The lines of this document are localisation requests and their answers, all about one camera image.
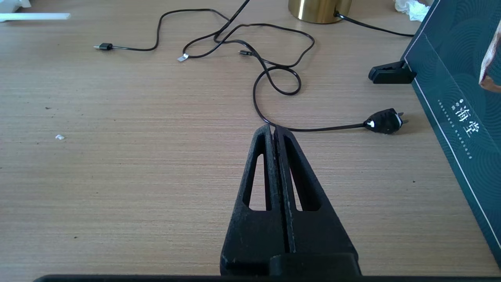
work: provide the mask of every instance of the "desk surface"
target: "desk surface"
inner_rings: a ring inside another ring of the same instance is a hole
[[[240,4],[203,2],[228,16]],[[72,18],[0,24],[0,280],[218,274],[248,147],[263,124],[251,98],[261,66],[236,45],[176,61],[187,42],[223,24],[211,13],[167,18],[154,52],[92,48],[150,47],[163,12],[204,8],[197,0],[34,5],[29,12]],[[350,15],[407,33],[419,25],[395,12],[391,0],[354,1]],[[280,95],[265,81],[259,86],[259,104],[273,120],[330,126],[389,107],[410,119],[393,136],[357,129],[296,134],[365,275],[499,275],[410,85],[367,79],[372,66],[398,60],[410,39],[346,22],[303,23],[286,0],[253,0],[237,22],[300,29],[317,40],[295,68],[303,80],[299,95]],[[295,61],[309,43],[268,28],[235,36],[282,63]],[[295,84],[281,72],[274,79],[285,89]],[[57,134],[66,139],[55,140]],[[261,195],[254,199],[263,205]]]

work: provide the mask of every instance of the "box with chinese text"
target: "box with chinese text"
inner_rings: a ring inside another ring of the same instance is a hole
[[[501,1],[435,0],[402,57],[501,267]]]

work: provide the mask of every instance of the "clamp jaw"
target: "clamp jaw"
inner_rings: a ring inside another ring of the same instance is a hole
[[[373,67],[369,72],[369,79],[374,84],[409,84],[416,75],[405,61],[398,61]]]
[[[249,202],[261,154],[266,211],[254,211]],[[239,276],[361,275],[355,247],[296,138],[285,128],[276,127],[272,136],[265,125],[254,133],[219,269],[221,275]]]

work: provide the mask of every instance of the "black cable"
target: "black cable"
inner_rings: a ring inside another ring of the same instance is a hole
[[[268,124],[270,124],[272,126],[278,126],[278,124],[276,124],[276,123],[270,121],[269,119],[267,119],[261,113],[261,111],[259,110],[258,103],[256,101],[256,88],[257,88],[257,85],[258,85],[259,81],[261,80],[261,78],[264,75],[266,75],[267,78],[268,78],[268,80],[270,81],[270,84],[272,85],[272,87],[278,93],[283,94],[283,95],[288,95],[288,96],[292,96],[292,95],[297,94],[301,90],[302,84],[301,84],[301,79],[299,77],[299,74],[297,74],[297,72],[295,72],[292,68],[295,67],[295,66],[297,66],[299,64],[299,62],[302,60],[303,56],[310,49],[313,48],[313,46],[315,44],[315,39],[311,35],[309,35],[309,34],[307,34],[305,32],[299,31],[299,30],[294,30],[294,29],[289,29],[289,28],[284,28],[284,27],[280,27],[280,26],[276,26],[276,25],[264,24],[263,23],[263,24],[241,24],[241,25],[238,25],[235,28],[233,28],[228,34],[226,34],[223,39],[219,40],[218,37],[221,35],[221,33],[223,33],[223,31],[226,28],[228,28],[228,26],[230,26],[230,24],[235,20],[235,18],[245,8],[245,6],[247,5],[248,2],[249,2],[249,0],[245,0],[244,3],[240,6],[240,8],[238,8],[238,10],[235,12],[235,14],[230,19],[228,19],[223,14],[221,14],[220,12],[218,12],[218,11],[216,11],[214,9],[184,9],[184,10],[175,10],[175,11],[167,12],[167,13],[163,14],[160,17],[160,20],[158,21],[157,33],[156,33],[156,42],[155,42],[155,45],[153,47],[151,47],[151,48],[140,49],[140,48],[130,48],[130,47],[122,47],[122,46],[113,46],[110,43],[103,43],[103,44],[101,44],[101,46],[99,46],[97,48],[100,49],[100,50],[121,49],[121,50],[131,50],[131,51],[153,51],[153,50],[155,50],[158,47],[158,43],[160,41],[160,27],[161,27],[163,18],[166,17],[167,15],[170,15],[170,14],[173,14],[173,13],[179,13],[179,12],[213,12],[213,13],[216,13],[219,16],[221,16],[222,18],[224,18],[225,20],[227,20],[226,24],[224,24],[224,26],[222,26],[216,32],[213,32],[213,33],[208,34],[206,36],[202,36],[202,37],[197,38],[195,40],[192,40],[191,42],[189,42],[188,44],[186,44],[186,46],[184,46],[184,48],[182,50],[183,54],[185,54],[185,58],[196,59],[196,58],[202,58],[202,57],[208,56],[209,54],[211,54],[212,52],[214,52],[217,48],[219,48],[223,44],[239,43],[239,44],[245,46],[247,49],[249,49],[249,51],[241,51],[240,53],[244,54],[244,55],[250,55],[250,56],[256,57],[257,60],[259,61],[259,63],[261,64],[261,66],[263,67],[263,72],[257,77],[257,79],[256,79],[256,81],[254,83],[254,87],[253,87],[254,108],[255,108],[256,112],[258,113],[259,117],[264,122],[266,122],[266,123],[268,123]],[[283,64],[278,64],[278,63],[275,63],[275,62],[272,62],[272,61],[269,61],[269,60],[266,60],[266,59],[262,58],[259,55],[259,53],[257,52],[257,50],[254,47],[252,47],[248,42],[246,42],[244,40],[240,40],[240,39],[228,40],[228,38],[236,30],[238,30],[239,28],[241,28],[241,27],[253,27],[253,26],[272,27],[272,28],[276,28],[276,29],[279,29],[279,30],[284,30],[284,31],[299,33],[301,35],[304,35],[304,36],[308,37],[311,40],[311,45],[308,48],[306,48],[301,53],[301,55],[299,56],[299,58],[297,59],[297,61],[295,63],[293,63],[291,65],[283,65]],[[216,45],[211,50],[209,50],[208,52],[206,52],[204,54],[201,54],[201,55],[189,55],[189,54],[187,54],[187,49],[192,44],[194,44],[194,43],[196,43],[198,41],[204,40],[206,38],[209,38],[211,36],[213,36],[213,40],[214,40],[214,42],[216,42]],[[292,75],[294,75],[294,77],[297,79],[297,82],[298,82],[298,86],[297,86],[296,90],[291,91],[291,92],[287,92],[287,91],[283,91],[280,88],[278,88],[275,85],[275,83],[273,82],[273,79],[272,79],[272,77],[270,75],[270,71],[272,71],[272,70],[285,70],[285,71],[290,72]],[[358,124],[350,124],[350,125],[342,125],[342,126],[332,126],[332,127],[321,127],[321,128],[291,128],[291,127],[286,127],[286,128],[288,130],[290,130],[290,131],[313,132],[313,131],[329,131],[329,130],[359,128],[359,127],[365,127],[365,126],[366,126],[365,123],[358,123]]]
[[[338,18],[341,18],[341,19],[343,19],[343,20],[345,20],[347,22],[351,22],[353,24],[365,27],[365,28],[369,28],[369,29],[373,29],[373,30],[379,30],[379,31],[384,31],[384,32],[388,32],[388,33],[395,34],[395,35],[400,35],[400,36],[414,37],[414,34],[399,33],[399,32],[390,31],[390,30],[382,29],[382,28],[379,28],[379,27],[375,27],[375,26],[372,26],[372,25],[368,25],[368,24],[359,22],[359,21],[354,20],[352,18],[349,18],[349,17],[347,17],[347,16],[345,16],[343,14],[340,14],[338,11],[334,12],[334,16],[338,17]]]

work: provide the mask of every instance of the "brass lamp base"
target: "brass lamp base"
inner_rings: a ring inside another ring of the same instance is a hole
[[[352,0],[289,0],[289,11],[301,21],[331,24],[340,21],[334,11],[347,15]]]

